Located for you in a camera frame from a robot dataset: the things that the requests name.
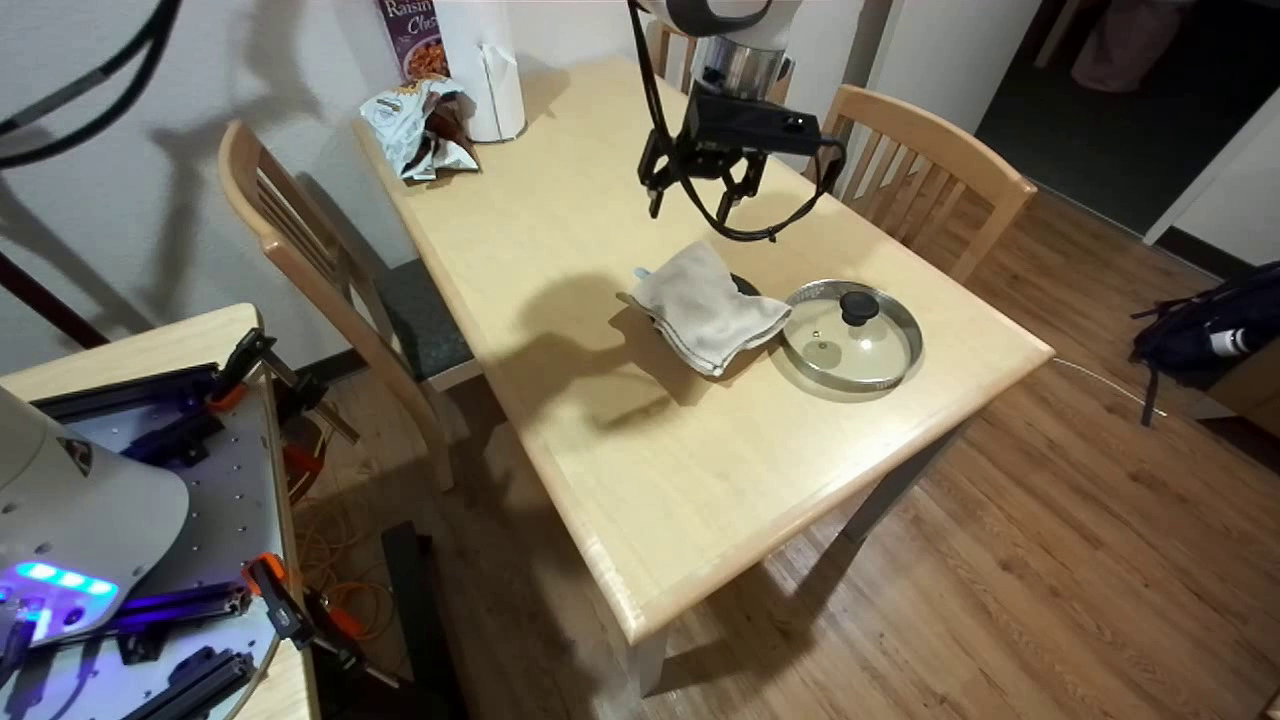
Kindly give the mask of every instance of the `tabletop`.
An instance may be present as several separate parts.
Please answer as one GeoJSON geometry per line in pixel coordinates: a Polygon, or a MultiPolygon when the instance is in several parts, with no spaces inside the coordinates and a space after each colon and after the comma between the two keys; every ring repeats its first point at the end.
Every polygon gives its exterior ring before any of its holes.
{"type": "MultiPolygon", "coordinates": [[[[64,395],[83,387],[106,387],[136,378],[157,378],[172,370],[223,363],[262,318],[254,304],[227,304],[191,322],[161,323],[89,353],[72,353],[36,370],[0,378],[0,385],[22,401],[64,395]]],[[[285,556],[295,551],[287,516],[285,519],[285,556]]],[[[311,715],[311,673],[294,643],[277,643],[271,663],[262,673],[242,715],[311,715]]]]}
{"type": "MultiPolygon", "coordinates": [[[[652,222],[632,60],[526,77],[526,104],[526,136],[483,143],[471,175],[404,189],[370,134],[364,153],[632,643],[1047,362],[1047,343],[838,200],[777,245],[714,236],[680,194],[652,222]],[[915,312],[920,370],[864,405],[798,387],[777,348],[725,381],[698,378],[628,304],[636,267],[694,239],[767,297],[832,275],[878,283],[915,312]]],[[[663,104],[676,119],[685,97],[663,90],[663,104]]],[[[738,226],[781,222],[809,194],[771,159],[738,226]]]]}

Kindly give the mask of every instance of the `chair backrest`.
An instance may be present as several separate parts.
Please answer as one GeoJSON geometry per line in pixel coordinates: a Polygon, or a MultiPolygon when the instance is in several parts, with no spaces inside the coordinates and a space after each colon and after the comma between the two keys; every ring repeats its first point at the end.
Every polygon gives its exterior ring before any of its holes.
{"type": "Polygon", "coordinates": [[[248,126],[219,141],[219,183],[262,253],[306,293],[317,312],[361,353],[370,373],[426,431],[437,479],[454,486],[448,424],[431,385],[416,385],[382,304],[377,275],[337,233],[317,200],[280,170],[248,126]]]}
{"type": "Polygon", "coordinates": [[[955,280],[971,275],[1036,198],[963,129],[869,90],[838,91],[830,136],[850,147],[838,198],[911,249],[961,245],[948,259],[934,255],[955,280]]]}

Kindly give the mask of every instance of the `chair seat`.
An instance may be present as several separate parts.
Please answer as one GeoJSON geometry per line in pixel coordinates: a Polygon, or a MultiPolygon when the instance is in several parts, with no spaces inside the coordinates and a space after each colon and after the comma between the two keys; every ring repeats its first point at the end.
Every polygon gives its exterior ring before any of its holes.
{"type": "Polygon", "coordinates": [[[458,329],[445,297],[437,293],[421,259],[396,266],[377,280],[388,322],[404,343],[404,362],[416,381],[448,373],[471,362],[464,331],[458,329]]]}

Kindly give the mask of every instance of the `blue light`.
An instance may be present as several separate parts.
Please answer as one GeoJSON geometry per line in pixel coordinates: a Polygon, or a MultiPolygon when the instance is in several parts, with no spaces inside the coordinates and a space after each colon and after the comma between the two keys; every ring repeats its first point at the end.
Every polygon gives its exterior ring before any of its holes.
{"type": "Polygon", "coordinates": [[[27,577],[27,580],[52,580],[55,577],[52,565],[36,565],[36,560],[15,565],[15,571],[27,577]]]}
{"type": "Polygon", "coordinates": [[[55,583],[59,583],[59,590],[83,590],[83,583],[89,583],[89,577],[82,577],[82,571],[64,571],[55,583]]]}
{"type": "Polygon", "coordinates": [[[91,580],[83,593],[89,593],[89,596],[116,596],[116,583],[91,580]]]}

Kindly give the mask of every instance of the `lid handle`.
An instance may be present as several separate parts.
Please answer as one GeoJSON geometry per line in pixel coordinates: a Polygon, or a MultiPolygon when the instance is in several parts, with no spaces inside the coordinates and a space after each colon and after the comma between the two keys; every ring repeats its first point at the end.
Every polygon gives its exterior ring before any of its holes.
{"type": "Polygon", "coordinates": [[[840,322],[850,329],[864,329],[878,318],[879,318],[879,297],[878,293],[846,293],[840,297],[840,322]]]}

